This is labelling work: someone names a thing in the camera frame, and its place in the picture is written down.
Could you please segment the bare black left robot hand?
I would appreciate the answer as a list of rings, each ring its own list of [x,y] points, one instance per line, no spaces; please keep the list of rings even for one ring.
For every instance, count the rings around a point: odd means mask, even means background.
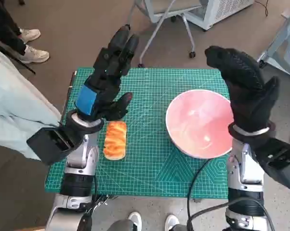
[[[123,118],[133,93],[123,94],[117,101],[121,77],[128,74],[139,37],[129,35],[130,26],[122,26],[106,48],[101,48],[93,65],[94,71],[84,82],[75,102],[78,115],[88,121],[104,118],[114,121]]]

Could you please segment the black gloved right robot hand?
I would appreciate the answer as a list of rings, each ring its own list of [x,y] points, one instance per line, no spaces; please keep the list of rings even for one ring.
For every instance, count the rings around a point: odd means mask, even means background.
[[[256,60],[243,51],[210,46],[205,55],[207,65],[218,69],[227,85],[235,125],[248,133],[269,128],[279,79],[265,82]]]

